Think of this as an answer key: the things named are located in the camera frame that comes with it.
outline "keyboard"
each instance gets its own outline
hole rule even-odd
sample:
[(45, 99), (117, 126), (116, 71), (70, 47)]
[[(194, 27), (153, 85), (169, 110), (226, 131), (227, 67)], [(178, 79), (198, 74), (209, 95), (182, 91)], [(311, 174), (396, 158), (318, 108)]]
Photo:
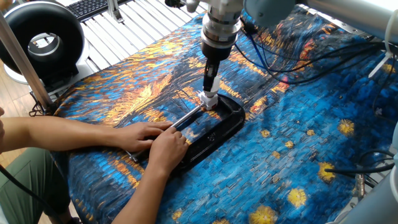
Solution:
[[(129, 0), (118, 0), (118, 4), (120, 5), (127, 1)], [(83, 22), (108, 10), (108, 2), (107, 0), (81, 0), (67, 6), (67, 9), (69, 9), (80, 22)]]

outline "person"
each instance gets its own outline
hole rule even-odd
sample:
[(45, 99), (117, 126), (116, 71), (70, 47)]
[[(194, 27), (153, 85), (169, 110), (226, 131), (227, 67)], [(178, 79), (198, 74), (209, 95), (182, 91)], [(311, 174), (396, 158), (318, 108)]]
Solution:
[[(171, 122), (136, 123), (124, 128), (81, 123), (54, 116), (2, 118), (0, 153), (29, 147), (6, 170), (42, 197), (63, 223), (79, 223), (69, 211), (68, 187), (50, 151), (88, 146), (118, 147), (129, 152), (150, 148), (149, 163), (130, 201), (113, 223), (155, 223), (160, 200), (171, 171), (185, 155), (188, 144)], [(149, 136), (158, 136), (154, 141)], [(43, 205), (0, 174), (0, 223), (38, 223)], [(49, 216), (52, 223), (57, 223)]]

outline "black cable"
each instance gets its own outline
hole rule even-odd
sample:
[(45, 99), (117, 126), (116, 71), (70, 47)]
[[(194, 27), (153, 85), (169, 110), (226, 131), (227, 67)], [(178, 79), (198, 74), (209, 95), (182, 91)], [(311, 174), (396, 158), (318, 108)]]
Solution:
[(370, 168), (370, 169), (325, 169), (325, 172), (332, 172), (336, 174), (372, 174), (375, 172), (383, 172), (387, 170), (391, 170), (395, 164), (389, 164), (383, 167), (378, 168)]
[(387, 155), (387, 156), (394, 157), (394, 153), (392, 153), (390, 151), (384, 151), (384, 150), (380, 150), (380, 149), (373, 149), (373, 150), (369, 150), (369, 151), (364, 152), (359, 157), (358, 164), (361, 165), (361, 162), (362, 162), (363, 158), (365, 158), (365, 156), (370, 155), (370, 154), (374, 154), (374, 153), (380, 153), (380, 154), (384, 154), (384, 155)]
[(264, 68), (264, 66), (259, 65), (258, 63), (253, 62), (252, 60), (250, 60), (250, 59), (243, 53), (243, 51), (238, 47), (238, 45), (236, 45), (236, 43), (235, 43), (235, 47), (236, 47), (236, 50), (238, 50), (238, 52), (239, 52), (247, 61), (249, 61), (249, 62), (252, 63), (253, 65), (256, 65), (257, 67), (266, 69), (266, 68)]
[(370, 183), (368, 180), (365, 180), (365, 184), (368, 185), (371, 188), (374, 188), (376, 185)]
[(389, 161), (389, 160), (394, 160), (394, 158), (383, 158), (383, 159), (379, 159), (379, 160), (376, 160), (376, 161), (371, 162), (371, 163), (369, 163), (369, 164), (365, 164), (365, 165), (363, 165), (363, 166), (373, 166), (374, 164), (378, 164), (379, 162), (384, 162), (384, 161)]
[(289, 84), (289, 85), (298, 85), (298, 84), (307, 83), (307, 82), (319, 79), (319, 78), (327, 75), (328, 73), (332, 72), (335, 68), (338, 68), (339, 66), (343, 65), (344, 63), (346, 63), (346, 62), (350, 61), (351, 59), (355, 58), (356, 56), (361, 55), (363, 53), (370, 53), (370, 52), (373, 52), (373, 51), (377, 51), (377, 50), (376, 49), (364, 49), (364, 50), (361, 50), (361, 51), (353, 54), (352, 56), (344, 59), (343, 61), (335, 64), (333, 67), (329, 68), (328, 70), (325, 70), (325, 71), (319, 73), (318, 75), (314, 75), (313, 77), (308, 78), (306, 80), (299, 80), (299, 81), (292, 81), (292, 82), (284, 81), (284, 80), (276, 77), (273, 73), (271, 73), (271, 72), (268, 72), (268, 73), (269, 73), (270, 76), (272, 76), (274, 79), (276, 79), (279, 82), (282, 82), (282, 83), (285, 83), (285, 84)]
[[(268, 64), (265, 51), (268, 51), (268, 52), (270, 52), (270, 53), (272, 53), (272, 54), (273, 54), (274, 52), (271, 52), (270, 50), (265, 49), (264, 41), (261, 39), (260, 36), (259, 36), (259, 38), (260, 38), (261, 45), (262, 45), (261, 48), (262, 48), (262, 53), (263, 53), (263, 55), (264, 55), (264, 61), (265, 61), (266, 65), (267, 65), (267, 67), (268, 67), (269, 69), (271, 69), (271, 66), (269, 66), (269, 64)], [(337, 56), (331, 56), (331, 57), (341, 57), (341, 56), (349, 55), (349, 54), (352, 54), (352, 53), (354, 53), (354, 52), (342, 53), (342, 54), (339, 54), (339, 55), (337, 55)], [(278, 56), (280, 56), (280, 57), (284, 57), (284, 58), (286, 58), (286, 59), (294, 60), (294, 61), (312, 61), (312, 59), (292, 58), (292, 57), (286, 57), (286, 56), (283, 56), (283, 55), (279, 55), (279, 54), (277, 54), (277, 53), (275, 53), (275, 54), (278, 55)], [(353, 66), (355, 66), (355, 65), (357, 65), (357, 64), (359, 64), (359, 63), (361, 63), (364, 59), (359, 60), (358, 62), (353, 63), (353, 64), (351, 64), (351, 65), (348, 65), (348, 66), (346, 66), (346, 67), (344, 67), (344, 68), (340, 68), (340, 69), (333, 70), (333, 71), (334, 71), (334, 72), (337, 72), (337, 71), (340, 71), (340, 70), (344, 70), (344, 69), (346, 69), (346, 68), (353, 67)]]
[[(257, 35), (258, 35), (257, 29), (254, 27), (254, 25), (252, 25), (252, 24), (247, 24), (247, 23), (242, 19), (242, 17), (240, 18), (240, 20), (242, 21), (244, 27), (248, 27), (248, 28), (249, 28), (246, 32), (244, 32), (244, 34), (250, 39), (250, 41), (252, 41), (253, 47), (256, 49), (256, 48), (257, 48), (257, 44), (256, 44), (256, 42), (254, 41), (254, 39), (253, 39), (253, 37), (252, 37), (251, 35), (252, 35), (252, 34), (257, 34)], [(310, 64), (312, 64), (312, 63), (314, 63), (314, 62), (317, 62), (317, 61), (319, 61), (319, 60), (321, 60), (321, 59), (331, 58), (331, 57), (340, 57), (342, 54), (334, 55), (334, 56), (333, 56), (333, 54), (335, 54), (335, 53), (337, 53), (337, 52), (339, 52), (339, 51), (342, 51), (342, 50), (345, 50), (345, 49), (349, 49), (349, 48), (352, 48), (352, 47), (363, 46), (363, 45), (373, 45), (375, 48), (376, 48), (376, 47), (380, 47), (380, 49), (383, 49), (383, 47), (385, 46), (385, 44), (382, 43), (382, 42), (363, 42), (363, 43), (356, 43), (356, 44), (347, 45), (347, 46), (345, 46), (345, 47), (341, 47), (341, 48), (336, 49), (336, 50), (332, 50), (331, 52), (328, 52), (328, 53), (326, 53), (326, 54), (324, 54), (324, 55), (322, 55), (322, 56), (320, 56), (320, 57), (317, 57), (317, 58), (315, 58), (315, 59), (311, 59), (308, 63), (306, 63), (306, 64), (304, 64), (304, 65), (302, 65), (302, 66), (299, 66), (299, 67), (297, 67), (297, 68), (293, 68), (293, 69), (291, 69), (291, 70), (274, 70), (274, 69), (271, 69), (271, 68), (268, 68), (268, 69), (269, 69), (269, 71), (271, 71), (271, 72), (280, 72), (280, 73), (284, 73), (284, 72), (294, 72), (294, 71), (300, 70), (301, 68), (304, 68), (304, 67), (306, 67), (306, 66), (308, 66), (308, 65), (310, 65)]]
[(19, 187), (21, 190), (23, 190), (24, 192), (29, 194), (31, 197), (36, 199), (38, 202), (40, 202), (47, 209), (47, 211), (49, 211), (51, 213), (51, 217), (56, 219), (59, 224), (63, 224), (60, 217), (52, 209), (52, 207), (50, 205), (48, 205), (47, 202), (45, 202), (45, 200), (43, 200), (42, 198), (37, 196), (35, 193), (33, 193), (31, 190), (29, 190), (28, 188), (23, 186), (20, 182), (18, 182), (18, 180), (16, 180), (10, 173), (8, 173), (8, 171), (2, 165), (0, 165), (0, 172), (3, 173), (17, 187)]
[(379, 182), (373, 179), (369, 174), (365, 174), (364, 176), (366, 176), (369, 180), (371, 180), (375, 185), (379, 184)]
[(394, 54), (394, 56), (392, 57), (392, 65), (391, 65), (390, 72), (389, 72), (389, 74), (388, 74), (386, 80), (384, 81), (384, 83), (381, 85), (381, 88), (380, 88), (380, 90), (379, 90), (379, 93), (377, 93), (376, 97), (375, 97), (374, 100), (373, 100), (373, 104), (372, 104), (372, 110), (373, 110), (373, 114), (375, 115), (375, 117), (381, 118), (381, 119), (385, 119), (386, 121), (388, 121), (388, 122), (390, 122), (390, 123), (394, 123), (394, 124), (396, 124), (397, 121), (393, 121), (393, 120), (391, 120), (391, 119), (388, 119), (388, 118), (385, 118), (385, 117), (383, 117), (383, 116), (378, 115), (378, 114), (376, 113), (375, 106), (376, 106), (376, 101), (377, 101), (377, 99), (379, 99), (379, 96), (380, 96), (380, 94), (381, 94), (381, 91), (387, 86), (388, 80), (390, 79), (390, 77), (391, 77), (391, 75), (392, 75), (392, 71), (394, 71), (394, 66), (395, 66), (395, 64), (396, 64), (396, 55)]
[[(253, 40), (252, 41), (254, 44), (253, 44), (253, 47), (256, 49), (257, 48), (257, 45), (256, 45), (256, 43), (255, 43), (255, 41)], [(310, 64), (312, 64), (312, 63), (314, 63), (314, 62), (317, 62), (317, 61), (319, 61), (319, 60), (322, 60), (322, 59), (325, 59), (325, 58), (329, 58), (329, 56), (332, 56), (333, 54), (335, 54), (335, 53), (337, 53), (337, 52), (339, 52), (339, 51), (342, 51), (342, 50), (344, 50), (344, 49), (349, 49), (349, 48), (352, 48), (352, 47), (355, 47), (355, 46), (358, 46), (358, 45), (363, 45), (363, 44), (366, 44), (366, 45), (372, 45), (371, 43), (369, 43), (369, 42), (366, 42), (366, 43), (359, 43), (359, 44), (352, 44), (352, 45), (348, 45), (348, 46), (346, 46), (346, 47), (341, 47), (341, 48), (339, 48), (339, 49), (336, 49), (336, 50), (332, 50), (331, 52), (328, 52), (328, 53), (326, 53), (326, 54), (324, 54), (324, 55), (322, 55), (322, 56), (320, 56), (320, 57), (317, 57), (317, 58), (315, 58), (315, 59), (313, 59), (313, 60), (311, 60), (310, 62), (308, 62), (308, 63), (305, 63), (305, 64), (303, 64), (303, 65), (301, 65), (301, 66), (299, 66), (299, 67), (296, 67), (296, 68), (293, 68), (293, 69), (290, 69), (290, 70), (274, 70), (274, 69), (271, 69), (271, 68), (268, 68), (269, 69), (269, 71), (271, 71), (271, 72), (280, 72), (280, 73), (284, 73), (284, 72), (295, 72), (295, 71), (297, 71), (297, 70), (300, 70), (301, 68), (304, 68), (304, 67), (306, 67), (306, 66), (308, 66), (308, 65), (310, 65)], [(382, 47), (383, 47), (383, 43), (377, 43), (377, 45), (375, 44), (375, 46), (373, 46), (375, 49), (377, 48), (378, 50), (380, 50), (380, 49), (382, 49)]]
[[(260, 64), (258, 64), (258, 63), (256, 63), (256, 62), (253, 62), (250, 58), (248, 58), (248, 57), (243, 53), (243, 51), (238, 47), (237, 44), (235, 44), (235, 48), (236, 48), (236, 50), (238, 50), (238, 52), (239, 52), (248, 62), (252, 63), (253, 65), (255, 65), (255, 66), (259, 67), (259, 68), (266, 69), (264, 66), (262, 66), (262, 65), (260, 65)], [(363, 58), (362, 60), (358, 60), (357, 62), (352, 63), (351, 65), (348, 65), (348, 66), (346, 66), (346, 67), (333, 70), (333, 72), (337, 72), (337, 71), (341, 71), (341, 70), (344, 70), (344, 69), (347, 69), (347, 68), (351, 68), (351, 67), (353, 67), (353, 66), (355, 66), (355, 65), (357, 65), (357, 64), (359, 64), (359, 63), (361, 63), (361, 62), (363, 62), (365, 59), (367, 59), (367, 58), (369, 58), (369, 57), (370, 57), (370, 55), (366, 56), (366, 57)]]

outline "green shorts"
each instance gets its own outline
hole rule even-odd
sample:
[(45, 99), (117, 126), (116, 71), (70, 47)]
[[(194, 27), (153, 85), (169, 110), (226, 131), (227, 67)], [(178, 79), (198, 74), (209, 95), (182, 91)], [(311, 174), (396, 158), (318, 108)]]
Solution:
[[(57, 214), (68, 210), (68, 185), (55, 166), (47, 150), (29, 148), (15, 159), (6, 170), (25, 187), (43, 198)], [(0, 205), (9, 224), (36, 224), (43, 205), (16, 187), (0, 173)]]

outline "metal rod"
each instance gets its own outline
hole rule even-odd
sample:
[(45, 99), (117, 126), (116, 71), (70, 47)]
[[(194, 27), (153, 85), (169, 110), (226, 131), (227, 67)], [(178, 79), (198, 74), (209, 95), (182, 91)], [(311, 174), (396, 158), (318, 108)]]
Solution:
[(15, 61), (19, 71), (21, 71), (22, 75), (32, 88), (37, 100), (42, 104), (44, 109), (47, 109), (52, 104), (52, 100), (40, 82), (39, 76), (37, 76), (36, 71), (27, 58), (21, 45), (19, 45), (17, 38), (12, 32), (2, 12), (0, 12), (0, 40), (12, 59)]
[(184, 123), (186, 120), (191, 118), (195, 113), (197, 113), (205, 104), (202, 103), (201, 105), (195, 107), (193, 110), (189, 111), (186, 115), (184, 115), (182, 118), (180, 118), (178, 121), (176, 121), (172, 127), (177, 128), (179, 127), (182, 123)]
[[(178, 121), (176, 121), (171, 127), (177, 128), (179, 127), (182, 123), (186, 122), (186, 120), (190, 119), (195, 113), (197, 113), (202, 107), (204, 107), (204, 103), (201, 105), (195, 107), (193, 110), (189, 111), (186, 115), (184, 115), (182, 118), (180, 118)], [(141, 152), (136, 152), (131, 154), (130, 152), (127, 152), (130, 156), (130, 159), (133, 160), (134, 162), (139, 162), (139, 157), (144, 153), (145, 151)]]

